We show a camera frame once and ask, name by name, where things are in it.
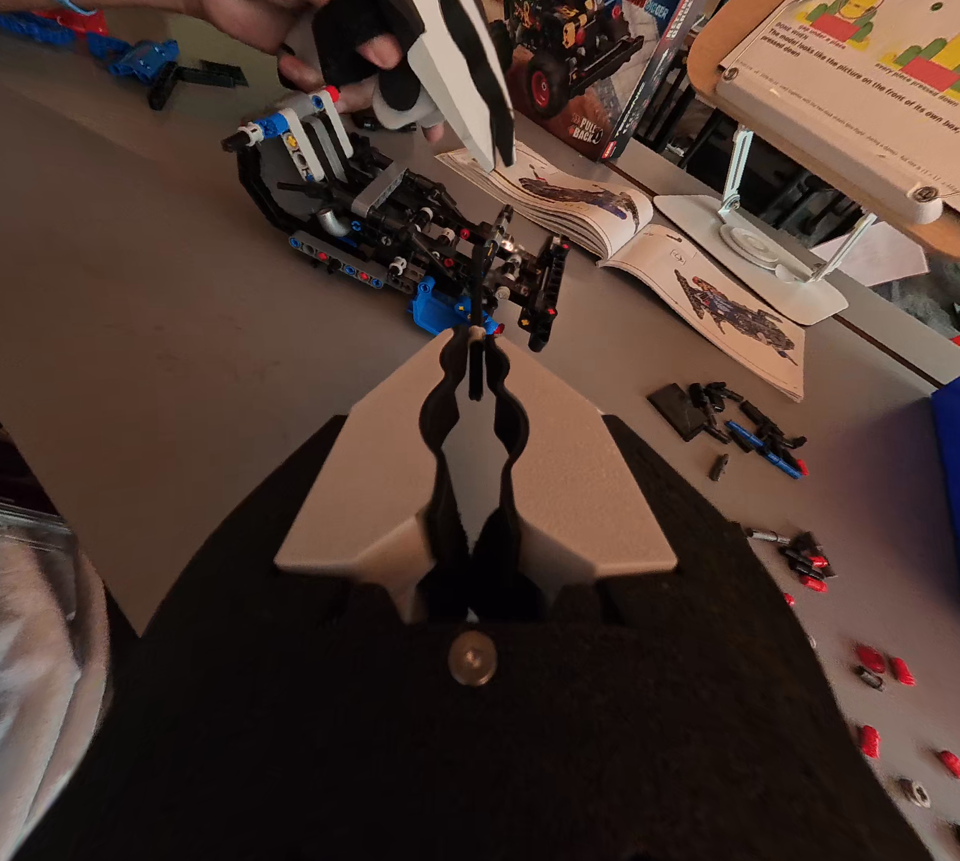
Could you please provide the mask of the blue storage bin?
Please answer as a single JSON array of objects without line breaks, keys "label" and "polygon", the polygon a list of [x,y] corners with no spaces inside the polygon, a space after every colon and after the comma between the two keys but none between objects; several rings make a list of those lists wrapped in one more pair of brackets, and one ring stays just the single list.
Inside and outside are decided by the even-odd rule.
[{"label": "blue storage bin", "polygon": [[934,433],[956,547],[959,547],[959,377],[930,396]]}]

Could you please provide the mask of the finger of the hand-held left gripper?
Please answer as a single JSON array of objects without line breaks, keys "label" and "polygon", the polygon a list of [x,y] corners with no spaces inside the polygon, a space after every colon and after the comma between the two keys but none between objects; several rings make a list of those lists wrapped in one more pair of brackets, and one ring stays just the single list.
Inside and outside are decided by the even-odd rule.
[{"label": "finger of the hand-held left gripper", "polygon": [[448,123],[479,166],[493,171],[498,154],[481,139],[488,111],[448,31],[441,0],[411,1],[422,31],[406,51],[406,66],[378,76],[378,120],[389,131]]},{"label": "finger of the hand-held left gripper", "polygon": [[440,0],[440,11],[461,52],[474,88],[486,106],[488,141],[504,167],[516,160],[514,107],[494,40],[477,0]]}]

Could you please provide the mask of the lego set box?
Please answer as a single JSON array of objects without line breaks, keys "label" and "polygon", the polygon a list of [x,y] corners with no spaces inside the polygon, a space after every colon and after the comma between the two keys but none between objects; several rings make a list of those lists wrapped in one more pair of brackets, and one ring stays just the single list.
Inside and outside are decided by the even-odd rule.
[{"label": "lego set box", "polygon": [[482,0],[516,110],[594,161],[635,136],[711,0]]}]

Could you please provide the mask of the blue lego connector piece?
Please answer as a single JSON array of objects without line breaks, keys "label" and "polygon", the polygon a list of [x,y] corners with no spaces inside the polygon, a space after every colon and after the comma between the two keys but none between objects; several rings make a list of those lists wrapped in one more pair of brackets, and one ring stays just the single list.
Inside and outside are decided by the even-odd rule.
[{"label": "blue lego connector piece", "polygon": [[168,64],[176,64],[180,55],[179,42],[175,39],[140,40],[133,44],[109,39],[103,58],[106,70],[114,77],[135,78],[150,85]]}]

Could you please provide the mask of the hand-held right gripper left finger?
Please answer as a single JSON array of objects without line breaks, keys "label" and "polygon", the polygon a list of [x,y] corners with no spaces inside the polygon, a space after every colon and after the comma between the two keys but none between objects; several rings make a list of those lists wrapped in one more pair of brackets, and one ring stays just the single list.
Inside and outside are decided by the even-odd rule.
[{"label": "hand-held right gripper left finger", "polygon": [[277,569],[379,586],[405,623],[463,615],[469,547],[444,445],[468,340],[442,332],[351,408]]}]

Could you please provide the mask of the black and blue lego car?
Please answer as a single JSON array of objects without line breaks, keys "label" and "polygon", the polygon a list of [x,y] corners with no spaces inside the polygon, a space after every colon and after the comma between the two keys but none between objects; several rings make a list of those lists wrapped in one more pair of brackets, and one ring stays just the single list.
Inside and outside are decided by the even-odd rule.
[{"label": "black and blue lego car", "polygon": [[570,252],[559,235],[538,252],[513,235],[514,207],[473,221],[445,185],[348,132],[339,91],[294,92],[222,140],[246,194],[290,247],[315,267],[408,300],[416,325],[433,335],[480,326],[503,330],[506,302],[531,351],[550,340]]}]

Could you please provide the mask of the lego instruction booklet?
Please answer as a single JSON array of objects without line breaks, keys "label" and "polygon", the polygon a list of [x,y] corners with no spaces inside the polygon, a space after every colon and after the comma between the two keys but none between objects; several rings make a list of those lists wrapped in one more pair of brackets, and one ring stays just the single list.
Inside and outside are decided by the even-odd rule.
[{"label": "lego instruction booklet", "polygon": [[805,396],[806,333],[717,267],[692,241],[654,219],[652,200],[622,180],[584,179],[517,143],[515,162],[484,171],[464,148],[439,162],[596,259],[636,279],[703,338],[788,399]]}]

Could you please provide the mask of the black lego beam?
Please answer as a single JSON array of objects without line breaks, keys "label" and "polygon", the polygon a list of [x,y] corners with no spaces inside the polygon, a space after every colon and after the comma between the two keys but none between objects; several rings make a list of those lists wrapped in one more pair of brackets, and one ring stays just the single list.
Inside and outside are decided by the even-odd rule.
[{"label": "black lego beam", "polygon": [[243,69],[237,65],[200,60],[198,66],[190,67],[169,61],[150,82],[147,93],[149,108],[152,111],[163,111],[179,84],[225,89],[249,86]]}]

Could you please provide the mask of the scattered small lego pieces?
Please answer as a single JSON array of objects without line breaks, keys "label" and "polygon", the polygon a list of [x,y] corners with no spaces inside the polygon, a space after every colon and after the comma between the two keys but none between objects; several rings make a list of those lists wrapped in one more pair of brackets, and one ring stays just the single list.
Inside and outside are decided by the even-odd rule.
[{"label": "scattered small lego pieces", "polygon": [[678,389],[678,429],[723,451],[708,473],[735,500],[735,529],[810,637],[854,741],[907,817],[958,828],[958,607],[947,595],[937,520],[923,481],[875,435],[783,432],[726,387]]}]

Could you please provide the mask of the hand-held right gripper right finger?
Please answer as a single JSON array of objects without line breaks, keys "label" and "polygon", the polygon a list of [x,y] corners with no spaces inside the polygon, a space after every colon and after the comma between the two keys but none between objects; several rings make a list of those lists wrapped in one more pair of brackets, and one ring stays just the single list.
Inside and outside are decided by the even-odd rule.
[{"label": "hand-held right gripper right finger", "polygon": [[485,365],[506,459],[484,526],[484,594],[557,596],[675,569],[603,413],[510,341],[488,339]]}]

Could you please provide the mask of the black square lego panel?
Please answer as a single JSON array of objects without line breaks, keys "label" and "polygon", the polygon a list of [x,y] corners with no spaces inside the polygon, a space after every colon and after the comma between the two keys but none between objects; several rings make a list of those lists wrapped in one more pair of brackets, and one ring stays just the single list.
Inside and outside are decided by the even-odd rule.
[{"label": "black square lego panel", "polygon": [[688,391],[678,384],[652,391],[647,401],[685,443],[706,432],[709,425],[706,413],[694,405]]}]

